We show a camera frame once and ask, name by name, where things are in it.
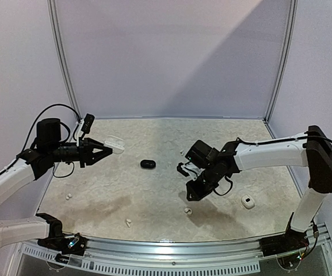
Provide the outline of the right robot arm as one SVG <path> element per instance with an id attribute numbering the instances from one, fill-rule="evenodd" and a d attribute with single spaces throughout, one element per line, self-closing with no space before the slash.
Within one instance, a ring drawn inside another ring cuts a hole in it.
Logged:
<path id="1" fill-rule="evenodd" d="M 187 162 L 179 163 L 177 171 L 191 178 L 186 183 L 188 201 L 202 200 L 215 191 L 221 179 L 242 171 L 278 166 L 308 168 L 308 188 L 279 239 L 279 246 L 285 251 L 301 242 L 324 198 L 332 193 L 332 142 L 316 125 L 281 139 L 255 142 L 236 139 L 225 143 L 221 150 L 198 140 L 185 157 Z"/>

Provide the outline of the white oval charging case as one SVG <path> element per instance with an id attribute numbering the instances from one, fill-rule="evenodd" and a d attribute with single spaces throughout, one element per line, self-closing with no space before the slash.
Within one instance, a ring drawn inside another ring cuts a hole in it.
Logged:
<path id="1" fill-rule="evenodd" d="M 125 142 L 123 139 L 108 135 L 104 140 L 104 146 L 109 147 L 113 150 L 114 154 L 122 154 L 125 150 Z"/>

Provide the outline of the black oval charging case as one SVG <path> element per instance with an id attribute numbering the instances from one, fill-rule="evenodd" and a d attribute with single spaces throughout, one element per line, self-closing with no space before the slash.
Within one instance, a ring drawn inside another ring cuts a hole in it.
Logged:
<path id="1" fill-rule="evenodd" d="M 152 170 L 154 168 L 156 168 L 156 162 L 154 160 L 149 160 L 149 159 L 143 159 L 140 162 L 140 167 L 143 169 L 148 169 L 148 170 Z"/>

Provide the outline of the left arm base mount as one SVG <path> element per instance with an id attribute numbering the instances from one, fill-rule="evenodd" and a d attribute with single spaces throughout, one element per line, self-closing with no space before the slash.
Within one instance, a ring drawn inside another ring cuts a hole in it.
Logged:
<path id="1" fill-rule="evenodd" d="M 44 239 L 38 239 L 37 244 L 51 250 L 59 251 L 62 255 L 84 256 L 88 239 L 80 233 L 66 235 L 62 232 L 50 233 Z"/>

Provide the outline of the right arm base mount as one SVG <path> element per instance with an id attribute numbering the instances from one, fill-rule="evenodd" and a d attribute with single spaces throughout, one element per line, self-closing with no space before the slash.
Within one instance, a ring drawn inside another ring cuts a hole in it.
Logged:
<path id="1" fill-rule="evenodd" d="M 306 232 L 298 232 L 290 227 L 283 234 L 259 239 L 263 256 L 272 256 L 306 248 L 309 245 Z"/>

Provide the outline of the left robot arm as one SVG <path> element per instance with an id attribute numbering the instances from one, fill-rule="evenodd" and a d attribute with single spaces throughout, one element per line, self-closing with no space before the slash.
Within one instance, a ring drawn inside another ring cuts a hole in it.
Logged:
<path id="1" fill-rule="evenodd" d="M 0 205 L 20 188 L 41 178 L 57 163 L 77 162 L 84 168 L 113 154 L 116 149 L 111 140 L 100 143 L 84 136 L 68 143 L 62 140 L 62 126 L 58 118 L 46 118 L 37 123 L 32 146 L 18 154 L 0 172 Z M 87 238 L 78 233 L 65 235 L 62 222 L 46 213 L 17 220 L 0 220 L 0 248 L 31 239 L 63 255 L 82 256 L 87 245 Z"/>

